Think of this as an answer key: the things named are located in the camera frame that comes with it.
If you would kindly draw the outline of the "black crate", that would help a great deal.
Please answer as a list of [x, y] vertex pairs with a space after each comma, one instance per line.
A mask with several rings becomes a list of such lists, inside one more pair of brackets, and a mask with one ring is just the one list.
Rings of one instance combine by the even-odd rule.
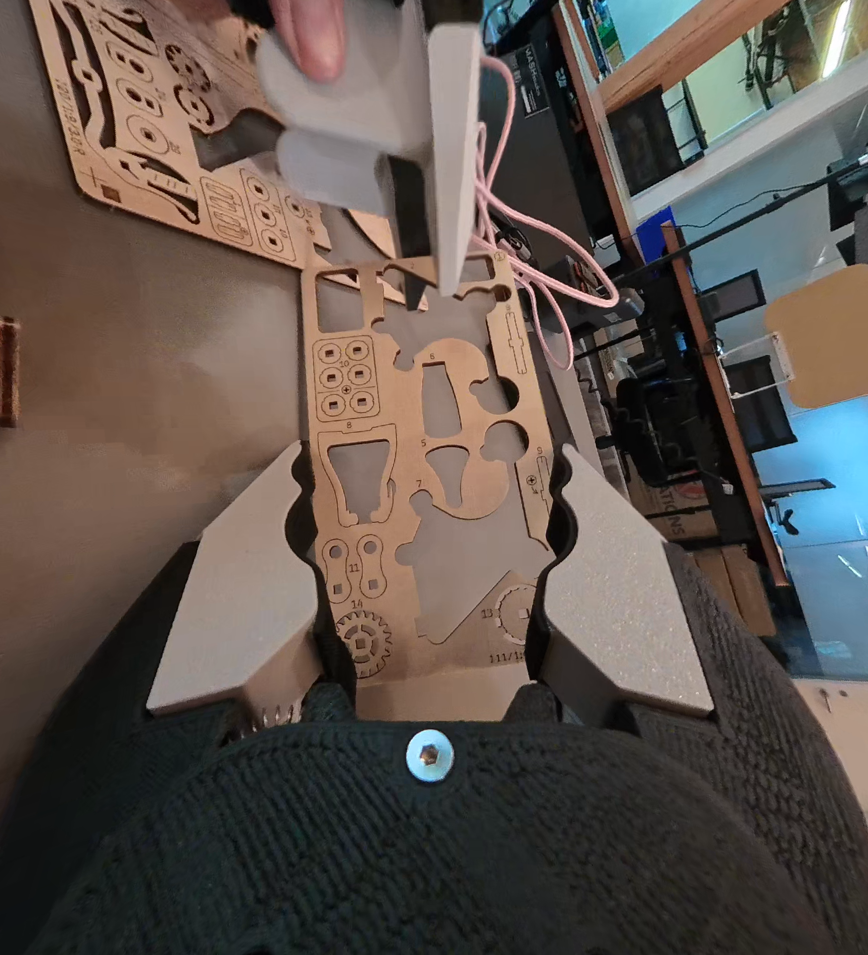
[[607, 113], [607, 121], [631, 196], [685, 169], [660, 86]]

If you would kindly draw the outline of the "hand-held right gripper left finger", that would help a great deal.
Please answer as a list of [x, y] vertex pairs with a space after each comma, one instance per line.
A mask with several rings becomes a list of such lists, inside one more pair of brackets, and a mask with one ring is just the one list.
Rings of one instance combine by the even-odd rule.
[[299, 718], [321, 675], [312, 629], [315, 572], [289, 545], [301, 496], [296, 441], [201, 533], [147, 710], [165, 714], [220, 701], [252, 718]]

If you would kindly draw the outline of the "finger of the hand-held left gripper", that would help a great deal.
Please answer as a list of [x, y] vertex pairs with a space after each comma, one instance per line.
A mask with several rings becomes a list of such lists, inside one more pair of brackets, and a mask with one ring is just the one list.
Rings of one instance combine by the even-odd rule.
[[471, 242], [476, 197], [480, 27], [447, 22], [428, 38], [438, 288], [454, 295]]
[[382, 211], [392, 223], [393, 259], [432, 255], [424, 173], [415, 161], [381, 154], [378, 186]]

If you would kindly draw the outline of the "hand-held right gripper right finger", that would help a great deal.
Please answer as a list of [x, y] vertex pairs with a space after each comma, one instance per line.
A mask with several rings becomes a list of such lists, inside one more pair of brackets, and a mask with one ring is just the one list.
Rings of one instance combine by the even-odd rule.
[[579, 720], [628, 705], [709, 717], [714, 701], [664, 539], [571, 444], [556, 453], [526, 667]]

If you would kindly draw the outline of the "narrow wooden parts sheet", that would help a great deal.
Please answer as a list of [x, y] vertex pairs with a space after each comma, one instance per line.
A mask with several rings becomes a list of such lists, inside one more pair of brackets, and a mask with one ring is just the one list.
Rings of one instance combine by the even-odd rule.
[[[308, 440], [322, 570], [337, 633], [351, 653], [359, 680], [375, 684], [428, 675], [445, 657], [420, 629], [414, 571], [397, 550], [413, 543], [420, 518], [410, 503], [427, 493], [440, 513], [474, 521], [488, 518], [510, 492], [510, 466], [485, 460], [485, 438], [496, 424], [523, 431], [526, 450], [512, 465], [529, 537], [548, 551], [552, 439], [509, 258], [503, 252], [474, 255], [488, 277], [461, 283], [455, 297], [485, 293], [492, 308], [485, 327], [499, 378], [517, 392], [506, 414], [483, 409], [471, 385], [488, 378], [483, 352], [463, 340], [439, 336], [417, 353], [407, 370], [396, 367], [400, 349], [378, 332], [384, 320], [387, 270], [430, 285], [432, 259], [373, 262], [349, 269], [360, 298], [358, 326], [320, 327], [317, 284], [346, 273], [336, 267], [307, 269], [301, 280]], [[385, 444], [379, 507], [360, 521], [330, 459], [335, 448]]]

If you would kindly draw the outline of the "wood-edged desk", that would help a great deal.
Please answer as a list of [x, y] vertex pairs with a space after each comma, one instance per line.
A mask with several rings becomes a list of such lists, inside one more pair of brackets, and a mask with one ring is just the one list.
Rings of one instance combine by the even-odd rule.
[[574, 1], [561, 1], [552, 10], [552, 20], [563, 49], [576, 98], [583, 115], [590, 141], [615, 223], [613, 235], [627, 256], [636, 264], [643, 259], [638, 244], [631, 195], [619, 161], [607, 112], [600, 92], [591, 43], [583, 28], [579, 6]]
[[767, 509], [762, 499], [759, 478], [753, 460], [741, 435], [728, 389], [728, 381], [723, 375], [714, 339], [706, 328], [698, 299], [693, 290], [689, 266], [684, 261], [687, 257], [684, 252], [685, 247], [680, 242], [676, 226], [672, 222], [664, 222], [662, 230], [666, 249], [671, 257], [670, 265], [675, 276], [678, 292], [689, 318], [691, 338], [714, 400], [714, 418], [717, 420], [718, 428], [725, 438], [728, 457], [736, 471], [738, 490], [735, 495], [741, 496], [746, 503], [746, 509], [750, 513], [755, 529], [755, 540], [758, 542], [762, 558], [769, 569], [774, 584], [780, 587], [788, 586], [790, 581], [786, 574], [780, 549], [769, 525]]

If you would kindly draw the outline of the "tan rounded board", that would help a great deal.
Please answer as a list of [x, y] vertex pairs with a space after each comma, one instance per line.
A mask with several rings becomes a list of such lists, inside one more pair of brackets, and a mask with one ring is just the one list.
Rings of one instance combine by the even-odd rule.
[[868, 396], [868, 265], [774, 300], [763, 321], [791, 373], [786, 388], [796, 407], [818, 410]]

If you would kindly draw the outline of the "printed cardboard box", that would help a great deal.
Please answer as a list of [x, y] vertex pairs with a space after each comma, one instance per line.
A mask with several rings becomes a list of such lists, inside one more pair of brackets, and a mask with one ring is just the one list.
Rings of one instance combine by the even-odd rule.
[[631, 471], [627, 487], [634, 508], [666, 540], [685, 543], [718, 538], [712, 505], [700, 480], [655, 488]]

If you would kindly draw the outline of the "wooden parts sheet oval cutouts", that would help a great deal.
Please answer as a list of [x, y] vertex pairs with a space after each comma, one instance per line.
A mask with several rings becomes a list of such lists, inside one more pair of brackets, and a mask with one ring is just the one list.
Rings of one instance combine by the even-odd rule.
[[274, 118], [253, 71], [259, 28], [191, 23], [172, 2], [31, 1], [75, 183], [85, 197], [255, 256], [324, 266], [318, 205], [273, 160], [216, 169], [197, 145], [239, 116]]

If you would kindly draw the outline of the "black box with white label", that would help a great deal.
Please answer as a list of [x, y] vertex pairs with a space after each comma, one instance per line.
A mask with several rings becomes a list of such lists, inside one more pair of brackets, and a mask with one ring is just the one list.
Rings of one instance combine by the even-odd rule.
[[592, 252], [596, 239], [613, 234], [615, 221], [552, 19], [538, 22], [502, 61], [516, 98], [493, 193]]

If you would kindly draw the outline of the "person's left hand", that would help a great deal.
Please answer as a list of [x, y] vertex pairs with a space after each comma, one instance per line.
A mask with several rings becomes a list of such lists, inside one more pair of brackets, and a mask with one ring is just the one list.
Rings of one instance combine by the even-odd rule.
[[338, 78], [346, 54], [343, 1], [270, 1], [269, 6], [298, 69], [320, 83]]

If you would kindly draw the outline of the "small black monitor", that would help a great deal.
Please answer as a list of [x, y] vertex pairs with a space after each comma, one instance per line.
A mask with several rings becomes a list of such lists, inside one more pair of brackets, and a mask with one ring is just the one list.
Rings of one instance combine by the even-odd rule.
[[740, 274], [697, 295], [704, 321], [715, 324], [766, 304], [760, 273], [757, 269]]

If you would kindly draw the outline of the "wooden pillar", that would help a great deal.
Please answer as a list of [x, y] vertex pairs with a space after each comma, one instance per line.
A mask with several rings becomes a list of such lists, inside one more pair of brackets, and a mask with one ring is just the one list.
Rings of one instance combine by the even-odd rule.
[[623, 63], [599, 85], [607, 113], [666, 91], [785, 5], [782, 1], [609, 2]]

